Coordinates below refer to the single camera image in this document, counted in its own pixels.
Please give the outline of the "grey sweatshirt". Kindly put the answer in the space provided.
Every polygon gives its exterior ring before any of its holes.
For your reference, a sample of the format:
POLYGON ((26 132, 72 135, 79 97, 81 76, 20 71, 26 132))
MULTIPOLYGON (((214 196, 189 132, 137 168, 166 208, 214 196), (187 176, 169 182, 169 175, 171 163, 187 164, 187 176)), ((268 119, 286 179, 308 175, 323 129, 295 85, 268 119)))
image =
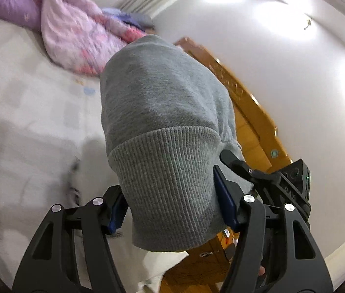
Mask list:
POLYGON ((199 247, 225 228, 213 168, 242 157, 229 92, 156 35, 128 44, 100 77, 108 162, 133 217, 133 244, 153 252, 199 247))

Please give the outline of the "wooden headboard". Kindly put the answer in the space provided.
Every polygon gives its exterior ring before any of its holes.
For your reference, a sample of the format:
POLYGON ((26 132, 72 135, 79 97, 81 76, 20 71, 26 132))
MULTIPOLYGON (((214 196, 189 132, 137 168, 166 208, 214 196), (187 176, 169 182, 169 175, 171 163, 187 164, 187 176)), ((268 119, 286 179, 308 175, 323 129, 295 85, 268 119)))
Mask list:
POLYGON ((277 137, 276 124, 244 84, 217 57, 190 38, 181 38, 175 45, 206 66, 228 90, 246 163, 266 173, 290 165, 292 160, 277 137))

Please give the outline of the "wooden nightstand with items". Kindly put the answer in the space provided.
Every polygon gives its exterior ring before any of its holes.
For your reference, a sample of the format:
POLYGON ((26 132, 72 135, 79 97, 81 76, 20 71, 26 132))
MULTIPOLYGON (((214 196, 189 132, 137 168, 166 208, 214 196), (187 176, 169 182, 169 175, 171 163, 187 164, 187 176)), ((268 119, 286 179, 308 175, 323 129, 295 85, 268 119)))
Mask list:
POLYGON ((188 250, 188 256, 163 275, 159 291, 220 292, 238 238, 238 233, 227 228, 204 245, 188 250))

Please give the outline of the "white plush bed blanket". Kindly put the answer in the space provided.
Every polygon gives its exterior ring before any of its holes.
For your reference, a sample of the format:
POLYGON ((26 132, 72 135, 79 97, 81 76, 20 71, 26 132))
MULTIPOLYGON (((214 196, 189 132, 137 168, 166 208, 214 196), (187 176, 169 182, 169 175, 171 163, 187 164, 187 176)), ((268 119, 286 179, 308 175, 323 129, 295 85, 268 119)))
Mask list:
MULTIPOLYGON (((12 290, 22 258, 52 206, 76 208, 118 185, 100 122, 100 82, 54 65, 40 35, 0 20, 0 292, 12 290)), ((107 237, 124 292, 160 292, 184 253, 132 244, 128 208, 107 237)), ((91 287, 82 231, 75 231, 80 283, 91 287)))

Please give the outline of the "pink purple floral quilt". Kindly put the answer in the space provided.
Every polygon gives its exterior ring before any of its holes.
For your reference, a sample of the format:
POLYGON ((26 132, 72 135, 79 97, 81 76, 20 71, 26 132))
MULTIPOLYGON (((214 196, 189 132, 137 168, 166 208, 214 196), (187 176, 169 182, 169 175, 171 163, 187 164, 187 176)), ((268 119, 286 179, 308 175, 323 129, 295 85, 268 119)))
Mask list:
POLYGON ((54 63, 89 76, 100 75, 116 52, 146 35, 93 0, 0 0, 0 19, 39 33, 54 63))

